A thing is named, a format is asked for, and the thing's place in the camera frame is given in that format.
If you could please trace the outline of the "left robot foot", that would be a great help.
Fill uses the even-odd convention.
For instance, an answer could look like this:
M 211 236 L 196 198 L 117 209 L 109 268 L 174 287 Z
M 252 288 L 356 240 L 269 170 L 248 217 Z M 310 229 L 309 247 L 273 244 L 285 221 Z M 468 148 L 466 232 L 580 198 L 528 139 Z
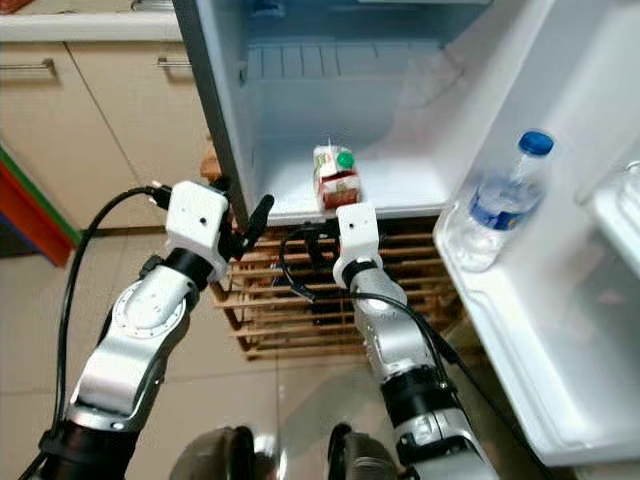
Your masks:
M 255 480 L 253 431 L 224 426 L 197 436 L 180 452 L 169 480 Z

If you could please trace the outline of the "red white drink carton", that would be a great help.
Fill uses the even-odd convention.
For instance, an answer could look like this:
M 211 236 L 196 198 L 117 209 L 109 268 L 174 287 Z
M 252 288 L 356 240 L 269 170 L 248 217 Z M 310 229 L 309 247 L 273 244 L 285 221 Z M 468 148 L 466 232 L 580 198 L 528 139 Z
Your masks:
M 321 211 L 361 201 L 361 179 L 355 165 L 355 154 L 339 145 L 319 145 L 314 157 L 314 186 Z

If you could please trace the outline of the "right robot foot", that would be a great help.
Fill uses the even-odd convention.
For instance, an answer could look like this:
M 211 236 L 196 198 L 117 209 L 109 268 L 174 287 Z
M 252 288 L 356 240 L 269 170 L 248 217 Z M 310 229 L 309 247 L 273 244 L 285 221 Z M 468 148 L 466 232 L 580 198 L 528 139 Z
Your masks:
M 398 480 L 392 454 L 370 435 L 340 422 L 326 448 L 326 480 Z

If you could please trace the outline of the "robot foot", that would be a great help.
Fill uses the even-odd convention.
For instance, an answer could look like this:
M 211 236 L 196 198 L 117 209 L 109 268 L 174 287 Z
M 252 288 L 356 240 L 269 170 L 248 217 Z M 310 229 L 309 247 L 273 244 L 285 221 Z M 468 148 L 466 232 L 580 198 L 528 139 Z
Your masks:
M 326 448 L 326 480 L 398 480 L 392 454 L 370 435 L 340 422 Z
M 169 480 L 255 480 L 253 431 L 224 426 L 197 436 L 180 452 Z

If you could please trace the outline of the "clear water bottle blue cap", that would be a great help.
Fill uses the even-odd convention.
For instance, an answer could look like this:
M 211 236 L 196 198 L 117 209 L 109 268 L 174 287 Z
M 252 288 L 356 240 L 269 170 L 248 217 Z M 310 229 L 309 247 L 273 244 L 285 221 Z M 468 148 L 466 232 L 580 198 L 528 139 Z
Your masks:
M 549 156 L 556 141 L 547 132 L 522 133 L 511 163 L 479 177 L 474 192 L 445 223 L 445 251 L 460 269 L 481 273 L 492 266 L 547 196 Z

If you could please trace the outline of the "stainless steel fridge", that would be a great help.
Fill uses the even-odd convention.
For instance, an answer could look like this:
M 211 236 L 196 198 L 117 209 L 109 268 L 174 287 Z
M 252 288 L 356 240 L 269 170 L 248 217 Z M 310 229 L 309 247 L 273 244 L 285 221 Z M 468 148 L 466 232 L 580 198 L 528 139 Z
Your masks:
M 640 0 L 174 0 L 230 202 L 323 216 L 312 151 L 435 246 L 540 460 L 640 477 Z M 539 210 L 484 271 L 453 216 L 518 137 L 552 137 Z

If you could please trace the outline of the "wooden wine rack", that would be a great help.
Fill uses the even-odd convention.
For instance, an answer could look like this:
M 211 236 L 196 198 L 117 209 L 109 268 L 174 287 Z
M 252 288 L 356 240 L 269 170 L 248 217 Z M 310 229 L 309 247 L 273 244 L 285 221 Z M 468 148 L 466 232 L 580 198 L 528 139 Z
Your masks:
M 433 242 L 433 218 L 380 221 L 380 255 L 411 306 L 439 333 L 460 324 L 461 302 Z M 312 265 L 305 234 L 293 225 L 266 228 L 234 260 L 212 303 L 227 316 L 230 338 L 247 360 L 364 355 L 355 311 L 340 296 L 332 265 Z

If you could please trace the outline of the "red and green board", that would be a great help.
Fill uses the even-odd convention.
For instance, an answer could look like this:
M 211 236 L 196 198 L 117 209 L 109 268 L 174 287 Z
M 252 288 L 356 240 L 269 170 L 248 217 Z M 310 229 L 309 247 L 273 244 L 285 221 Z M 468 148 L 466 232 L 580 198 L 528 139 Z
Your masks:
M 73 259 L 81 233 L 47 200 L 5 148 L 0 148 L 0 211 L 5 223 L 55 268 Z

